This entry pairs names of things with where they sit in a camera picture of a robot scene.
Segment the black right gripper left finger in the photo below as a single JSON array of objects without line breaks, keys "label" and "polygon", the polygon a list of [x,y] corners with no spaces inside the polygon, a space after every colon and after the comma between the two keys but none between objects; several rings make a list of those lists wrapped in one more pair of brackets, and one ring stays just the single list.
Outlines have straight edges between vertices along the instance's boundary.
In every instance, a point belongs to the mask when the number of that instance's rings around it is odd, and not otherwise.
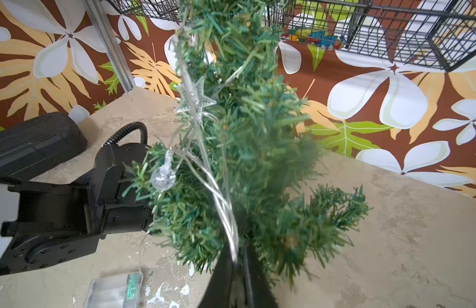
[{"label": "black right gripper left finger", "polygon": [[240,307],[240,285],[239,264],[233,261],[229,244],[225,244],[198,308]]}]

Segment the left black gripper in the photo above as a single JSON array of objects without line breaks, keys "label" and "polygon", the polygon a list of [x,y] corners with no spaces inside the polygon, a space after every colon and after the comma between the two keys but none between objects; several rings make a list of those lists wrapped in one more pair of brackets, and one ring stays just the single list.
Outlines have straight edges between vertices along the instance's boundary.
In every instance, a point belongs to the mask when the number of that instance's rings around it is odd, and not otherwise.
[{"label": "left black gripper", "polygon": [[152,210],[131,188],[130,171],[148,149],[104,146],[94,168],[69,184],[0,174],[0,276],[93,254],[109,234],[148,230]]}]

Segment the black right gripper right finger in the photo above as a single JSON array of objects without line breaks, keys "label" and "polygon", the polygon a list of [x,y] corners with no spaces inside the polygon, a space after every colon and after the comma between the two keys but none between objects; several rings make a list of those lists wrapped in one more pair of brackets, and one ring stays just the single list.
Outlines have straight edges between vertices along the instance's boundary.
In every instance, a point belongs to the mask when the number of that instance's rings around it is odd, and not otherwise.
[{"label": "black right gripper right finger", "polygon": [[244,286],[248,307],[277,308],[277,302],[254,247],[245,246],[243,254]]}]

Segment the small green christmas tree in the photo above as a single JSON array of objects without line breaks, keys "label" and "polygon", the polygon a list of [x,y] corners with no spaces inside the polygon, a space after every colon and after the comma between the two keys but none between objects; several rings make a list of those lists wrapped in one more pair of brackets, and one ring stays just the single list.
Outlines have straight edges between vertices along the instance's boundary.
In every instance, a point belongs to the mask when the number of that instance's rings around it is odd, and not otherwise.
[{"label": "small green christmas tree", "polygon": [[[180,1],[180,27],[198,39],[185,59],[195,79],[205,76],[205,93],[217,104],[205,109],[203,133],[211,167],[230,198],[242,249],[251,244],[266,277],[290,281],[306,269],[308,257],[326,264],[350,245],[369,207],[361,188],[344,192],[319,185],[309,198],[300,192],[316,178],[321,150],[309,136],[297,137],[307,116],[303,102],[278,72],[280,30],[266,26],[267,1]],[[130,170],[141,194],[166,149],[154,144]],[[161,232],[183,263],[202,271],[228,244],[212,194],[180,164],[176,184],[148,201],[150,232]]]}]

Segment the clear string lights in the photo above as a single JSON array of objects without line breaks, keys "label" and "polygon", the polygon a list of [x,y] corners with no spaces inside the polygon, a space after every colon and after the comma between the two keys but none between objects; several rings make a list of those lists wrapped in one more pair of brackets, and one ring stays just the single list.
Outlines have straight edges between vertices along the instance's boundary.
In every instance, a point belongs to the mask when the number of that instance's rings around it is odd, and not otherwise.
[{"label": "clear string lights", "polygon": [[137,190],[137,201],[151,199],[155,196],[160,198],[165,191],[169,191],[176,184],[176,174],[180,164],[173,166],[173,159],[177,157],[179,162],[186,162],[194,177],[212,194],[214,206],[229,244],[232,264],[237,266],[239,262],[237,220],[230,198],[225,196],[212,172],[209,151],[205,145],[203,133],[203,118],[206,117],[205,109],[216,105],[217,101],[208,97],[205,93],[205,76],[202,75],[195,79],[189,72],[189,62],[185,59],[184,51],[186,47],[198,46],[197,37],[190,34],[185,26],[177,29],[175,35],[176,41],[171,42],[174,43],[177,72],[182,79],[182,82],[177,86],[181,97],[180,104],[175,112],[184,114],[185,120],[173,132],[172,138],[179,137],[180,132],[185,128],[185,137],[180,142],[184,147],[170,146],[166,149],[163,163],[151,173],[150,187],[145,195],[141,194],[142,188],[138,186],[142,183],[140,178],[134,178],[132,187]]}]

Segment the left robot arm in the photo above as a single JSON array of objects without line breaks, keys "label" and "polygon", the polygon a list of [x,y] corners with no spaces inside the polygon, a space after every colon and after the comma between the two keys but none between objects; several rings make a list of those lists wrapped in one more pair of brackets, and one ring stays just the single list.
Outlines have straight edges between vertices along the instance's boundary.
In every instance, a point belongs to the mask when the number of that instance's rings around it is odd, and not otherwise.
[{"label": "left robot arm", "polygon": [[59,112],[0,132],[0,276],[93,254],[108,234],[149,229],[152,211],[130,191],[128,170],[148,152],[145,124],[116,131],[71,183],[35,180],[86,147],[78,125]]}]

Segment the clear battery box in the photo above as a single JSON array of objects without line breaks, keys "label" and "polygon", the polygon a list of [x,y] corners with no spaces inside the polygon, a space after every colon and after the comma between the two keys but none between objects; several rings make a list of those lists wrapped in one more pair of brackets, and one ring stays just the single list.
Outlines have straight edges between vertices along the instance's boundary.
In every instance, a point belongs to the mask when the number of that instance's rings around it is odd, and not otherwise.
[{"label": "clear battery box", "polygon": [[94,279],[90,283],[84,307],[138,307],[143,278],[141,272],[130,272]]}]

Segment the colourful toy blocks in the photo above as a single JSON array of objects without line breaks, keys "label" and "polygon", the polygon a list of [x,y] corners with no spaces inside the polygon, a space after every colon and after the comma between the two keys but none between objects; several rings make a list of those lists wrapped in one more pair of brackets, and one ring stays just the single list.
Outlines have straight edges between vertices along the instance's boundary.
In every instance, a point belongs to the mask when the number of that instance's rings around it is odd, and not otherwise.
[{"label": "colourful toy blocks", "polygon": [[314,45],[323,50],[339,50],[346,45],[346,39],[343,36],[329,35],[325,31],[311,32],[298,30],[294,33],[283,33],[281,38],[283,40]]}]

